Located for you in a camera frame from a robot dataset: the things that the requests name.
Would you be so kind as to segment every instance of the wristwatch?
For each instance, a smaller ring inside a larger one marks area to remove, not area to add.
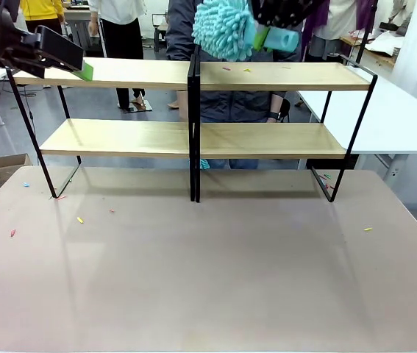
[[[274,113],[274,112],[268,112],[266,118],[273,118],[277,120],[277,123],[282,120],[282,118],[280,118],[280,113]]]

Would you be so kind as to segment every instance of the floor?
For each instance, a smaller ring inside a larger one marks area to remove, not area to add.
[[[155,54],[152,49],[145,49],[145,59],[164,60],[164,51]],[[56,87],[43,89],[41,86],[26,86],[28,97],[24,104],[30,107],[35,123],[38,143],[41,144],[64,121],[65,116]],[[28,153],[32,162],[37,164],[37,157],[32,142],[26,131],[17,104],[10,93],[8,82],[0,82],[0,114],[5,128],[0,127],[0,157]],[[151,112],[124,114],[117,108],[114,89],[110,88],[68,88],[65,97],[73,118],[122,119],[144,121],[178,121],[178,110],[170,110],[167,103],[175,99],[175,92],[146,90],[146,98],[153,110]],[[299,100],[296,93],[288,93],[291,103]],[[306,107],[292,108],[291,120],[308,122],[310,117]],[[73,157],[45,156],[47,165],[73,165]],[[187,160],[159,158],[122,158],[122,157],[85,157],[84,165],[107,166],[119,168],[187,168]],[[261,169],[296,168],[298,160],[261,160]]]

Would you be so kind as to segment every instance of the shelf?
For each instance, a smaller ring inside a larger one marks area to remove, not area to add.
[[[370,85],[339,63],[200,63],[200,80],[201,90],[368,90]]]
[[[131,60],[86,57],[93,66],[93,80],[84,81],[57,68],[49,68],[45,79],[21,71],[14,75],[18,85],[68,85],[101,88],[155,88],[186,90],[189,62],[167,60]]]
[[[188,158],[187,124],[67,119],[40,147],[43,154]]]
[[[323,124],[202,124],[202,158],[335,158],[345,155]]]
[[[203,158],[342,158],[322,124],[202,124]],[[188,157],[186,123],[68,119],[40,147],[43,154]]]
[[[85,61],[94,68],[90,82],[57,68],[47,69],[45,79],[22,71],[14,76],[15,81],[22,85],[187,89],[186,61],[101,57]],[[201,81],[201,90],[368,90],[369,86],[339,63],[201,63]]]

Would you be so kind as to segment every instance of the purple jacket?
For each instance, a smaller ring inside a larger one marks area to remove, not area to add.
[[[326,0],[318,7],[318,9],[309,15],[306,19],[306,24],[303,29],[302,37],[302,55],[311,38],[315,28],[327,24],[327,16],[329,14],[329,3],[331,0]],[[370,21],[371,6],[373,0],[355,0],[357,3],[357,28],[363,29]]]

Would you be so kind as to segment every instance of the gray jacket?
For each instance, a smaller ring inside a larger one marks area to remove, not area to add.
[[[202,0],[170,0],[168,17],[169,28],[166,35],[168,43],[167,56],[170,60],[190,60],[195,45],[192,38],[192,25],[196,6]],[[301,35],[301,25],[293,28]],[[250,62],[294,62],[300,59],[301,47],[294,53],[284,51],[253,51],[247,59]],[[205,51],[200,53],[201,61],[222,61]],[[261,121],[270,110],[272,92],[245,91],[202,91],[200,99],[201,118],[203,121]],[[274,92],[283,97],[284,92]]]

